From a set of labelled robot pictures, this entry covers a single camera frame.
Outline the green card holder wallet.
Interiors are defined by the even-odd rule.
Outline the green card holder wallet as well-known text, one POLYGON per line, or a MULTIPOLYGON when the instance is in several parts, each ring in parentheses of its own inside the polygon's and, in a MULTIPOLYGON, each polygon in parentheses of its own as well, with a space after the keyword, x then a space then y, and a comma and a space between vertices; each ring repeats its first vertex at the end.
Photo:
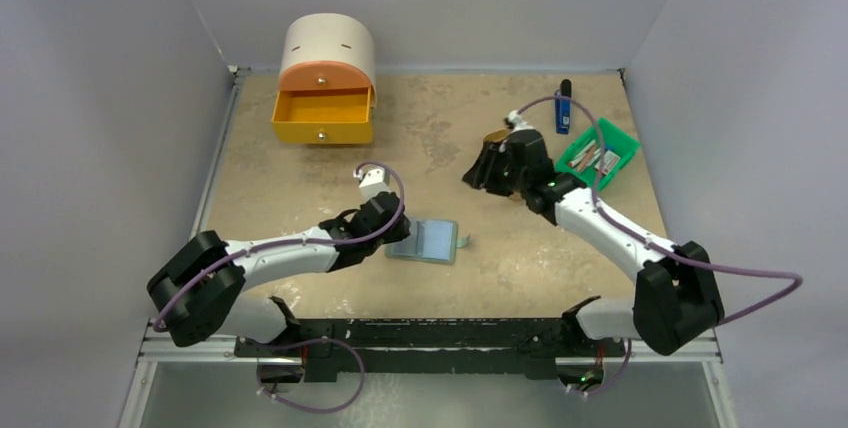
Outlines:
POLYGON ((456 252, 471 243, 471 235, 462 235, 453 220, 411 219, 410 235, 385 246, 385 256, 410 262, 452 265, 456 252))

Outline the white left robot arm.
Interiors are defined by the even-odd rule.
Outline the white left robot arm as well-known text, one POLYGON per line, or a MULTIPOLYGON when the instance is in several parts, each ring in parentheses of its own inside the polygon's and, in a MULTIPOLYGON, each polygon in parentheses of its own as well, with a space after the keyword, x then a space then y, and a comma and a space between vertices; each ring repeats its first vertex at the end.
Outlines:
POLYGON ((152 328, 169 334, 178 347, 230 334, 258 341, 272 356, 287 356, 298 343, 289 308, 279 301, 251 305, 245 292, 358 265, 409 234, 404 199, 388 191, 294 235, 226 241, 214 230, 203 231, 148 281, 146 290, 157 310, 152 328))

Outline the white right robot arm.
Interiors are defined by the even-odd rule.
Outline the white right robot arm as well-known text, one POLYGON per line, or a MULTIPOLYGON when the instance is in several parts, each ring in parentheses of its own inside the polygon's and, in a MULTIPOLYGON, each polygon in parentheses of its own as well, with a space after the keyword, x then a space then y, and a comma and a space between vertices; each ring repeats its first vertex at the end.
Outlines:
POLYGON ((585 182, 555 170, 537 130, 487 135, 462 180, 497 196, 520 195, 531 212, 588 242, 633 282, 630 299, 592 297, 564 312, 561 340, 569 352, 584 355, 603 339, 636 339, 671 355, 724 320, 715 276, 703 267, 706 250, 629 220, 613 225, 613 209, 594 201, 585 182))

